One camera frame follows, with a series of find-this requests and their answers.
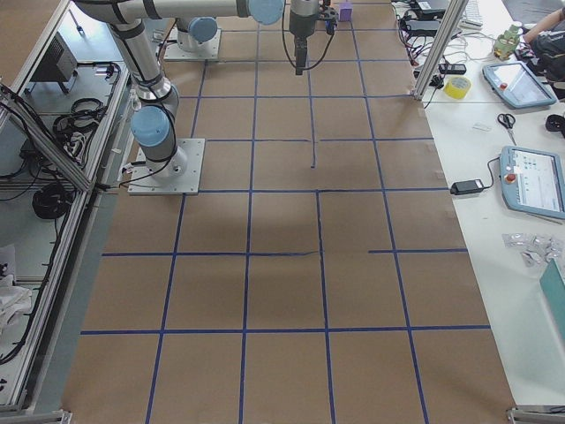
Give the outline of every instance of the tablet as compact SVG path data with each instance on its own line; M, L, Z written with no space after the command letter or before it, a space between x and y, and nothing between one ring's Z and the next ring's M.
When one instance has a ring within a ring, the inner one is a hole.
M487 65L483 67L483 76L512 108L547 106L557 102L553 90L539 82L522 62Z
M501 181L510 209L565 219L565 183L558 155L507 146L501 153Z

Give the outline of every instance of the white table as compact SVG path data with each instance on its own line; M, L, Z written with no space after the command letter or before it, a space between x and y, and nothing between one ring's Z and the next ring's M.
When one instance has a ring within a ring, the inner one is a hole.
M497 35L508 28L511 19L501 0L482 0L479 7L484 34ZM467 51L473 57L487 56L492 45L485 40L469 42ZM565 104L558 102L542 110L511 110L480 74L484 64L496 62L494 57L466 62L465 76L473 84L467 96L457 101L439 91L426 109L449 184L474 178L490 184L486 163L499 155L503 146L511 144L506 129L496 122L499 113L515 115L518 146L557 153L562 162L565 158L563 137L544 127L546 117L562 114ZM426 92L424 104L432 92ZM474 129L476 123L491 129ZM539 286L543 268L526 268L519 251L506 248L501 237L503 233L525 232L565 239L565 224L549 223L506 208L500 180L496 180L498 164L493 168L493 188L472 197L454 197L457 216L516 403L565 405L565 343Z

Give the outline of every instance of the yellow tape roll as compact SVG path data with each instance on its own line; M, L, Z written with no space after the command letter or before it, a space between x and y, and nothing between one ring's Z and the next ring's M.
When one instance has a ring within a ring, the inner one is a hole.
M471 89L471 81L465 77L452 77L443 91L454 99L463 99Z

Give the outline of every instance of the white mounting plate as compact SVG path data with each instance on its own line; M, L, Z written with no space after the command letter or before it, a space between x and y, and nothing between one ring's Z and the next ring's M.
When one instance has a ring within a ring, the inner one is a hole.
M177 39L177 29L173 28L170 32L169 40ZM178 47L178 44L170 44L165 49L164 59L170 62L196 62L200 60L218 61L218 53L220 52L220 38L222 37L222 29L218 28L217 33L209 42L202 43L201 49L194 52L188 52Z
M166 181L157 180L154 177L135 181L129 185L127 190L130 195L198 194L205 140L177 139L177 144L178 148L184 150L188 158L186 171L178 177ZM145 161L145 155L141 149L139 149L136 161ZM132 179L145 177L149 173L147 167L140 166L133 170Z

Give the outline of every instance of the green box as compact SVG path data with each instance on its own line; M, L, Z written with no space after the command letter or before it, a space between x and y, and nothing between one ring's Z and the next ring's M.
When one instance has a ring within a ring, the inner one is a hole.
M557 328L561 332L561 337L565 340L565 280L555 260L549 262L539 282L557 323Z

